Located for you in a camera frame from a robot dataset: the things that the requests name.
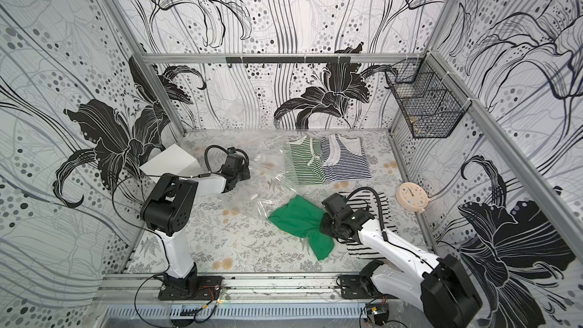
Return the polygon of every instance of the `floral wallpaper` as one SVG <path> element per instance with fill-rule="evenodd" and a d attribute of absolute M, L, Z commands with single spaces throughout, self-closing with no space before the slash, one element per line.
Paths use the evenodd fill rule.
<path fill-rule="evenodd" d="M 430 197 L 437 254 L 460 259 L 482 296 L 477 326 L 582 325 L 581 262 L 474 121 L 465 115 L 444 139 L 413 139 L 403 117 L 392 130 L 410 179 Z"/>
<path fill-rule="evenodd" d="M 148 53 L 423 53 L 445 0 L 118 0 Z M 160 72 L 167 66 L 158 64 Z M 387 128 L 397 64 L 189 64 L 191 128 Z"/>
<path fill-rule="evenodd" d="M 172 99 L 185 72 L 160 75 Z M 0 98 L 0 324 L 81 325 L 138 234 L 112 188 L 177 138 L 100 0 L 0 0 Z"/>
<path fill-rule="evenodd" d="M 361 50 L 362 43 L 342 52 Z M 408 67 L 404 62 L 189 64 L 197 73 L 176 76 L 172 91 L 184 95 L 171 99 L 187 129 L 388 128 L 397 103 L 385 72 L 396 75 Z M 274 89 L 273 83 L 286 89 Z"/>
<path fill-rule="evenodd" d="M 150 53 L 420 53 L 445 0 L 119 2 Z"/>
<path fill-rule="evenodd" d="M 583 222 L 583 0 L 458 0 L 437 50 Z"/>

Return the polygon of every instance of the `round clock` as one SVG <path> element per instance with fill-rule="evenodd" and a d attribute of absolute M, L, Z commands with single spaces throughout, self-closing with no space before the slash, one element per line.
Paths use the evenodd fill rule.
<path fill-rule="evenodd" d="M 396 197 L 403 208 L 417 213 L 424 212 L 427 203 L 429 203 L 429 198 L 425 190 L 412 182 L 406 182 L 399 186 Z"/>

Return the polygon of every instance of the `green striped shirt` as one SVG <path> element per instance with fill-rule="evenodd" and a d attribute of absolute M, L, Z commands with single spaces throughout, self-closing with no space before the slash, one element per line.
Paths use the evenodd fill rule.
<path fill-rule="evenodd" d="M 326 181 L 320 160 L 320 140 L 307 135 L 290 141 L 291 162 L 286 164 L 290 179 L 300 185 L 322 184 Z"/>

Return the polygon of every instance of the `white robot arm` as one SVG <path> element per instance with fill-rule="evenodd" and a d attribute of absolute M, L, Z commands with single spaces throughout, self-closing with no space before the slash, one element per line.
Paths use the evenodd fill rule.
<path fill-rule="evenodd" d="M 159 178 L 142 206 L 140 217 L 161 238 L 169 260 L 169 268 L 164 274 L 165 292 L 161 291 L 159 295 L 162 300 L 182 296 L 190 298 L 200 290 L 196 264 L 190 257 L 183 230 L 195 196 L 228 192 L 238 181 L 250 178 L 247 156 L 237 154 L 240 150 L 234 148 L 223 151 L 227 152 L 227 158 L 220 171 L 196 178 L 180 178 L 166 173 Z M 165 166 L 167 163 L 162 162 L 158 169 Z M 380 199 L 374 189 L 362 187 L 354 192 L 361 189 L 368 189 L 375 195 L 380 209 Z M 380 260 L 371 261 L 358 276 L 358 288 L 362 293 L 359 296 L 396 296 L 421 309 L 435 328 L 466 327 L 482 307 L 482 300 L 468 274 L 453 256 L 441 259 L 410 244 L 386 230 L 382 217 L 375 219 L 364 209 L 352 210 L 346 199 L 337 193 L 326 198 L 322 204 L 327 212 L 321 221 L 322 233 L 344 240 L 353 239 L 379 252 L 398 268 L 392 268 Z M 215 278 L 213 285 L 221 285 L 222 277 Z"/>
<path fill-rule="evenodd" d="M 383 215 L 374 189 L 378 215 Z M 389 294 L 420 310 L 435 328 L 466 327 L 482 307 L 482 300 L 461 262 L 448 255 L 444 259 L 410 244 L 386 230 L 382 219 L 364 209 L 352 210 L 340 194 L 332 194 L 322 202 L 328 212 L 322 218 L 320 231 L 336 238 L 353 239 L 383 255 L 398 270 L 381 260 L 373 260 L 360 272 L 360 293 L 369 298 Z M 341 275 L 348 280 L 354 276 Z"/>

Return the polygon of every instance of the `metal wire basket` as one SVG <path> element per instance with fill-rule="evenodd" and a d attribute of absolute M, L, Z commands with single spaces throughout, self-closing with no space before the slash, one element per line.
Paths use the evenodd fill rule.
<path fill-rule="evenodd" d="M 413 138 L 447 138 L 465 111 L 426 62 L 412 64 L 401 64 L 397 76 L 385 72 L 389 89 Z"/>

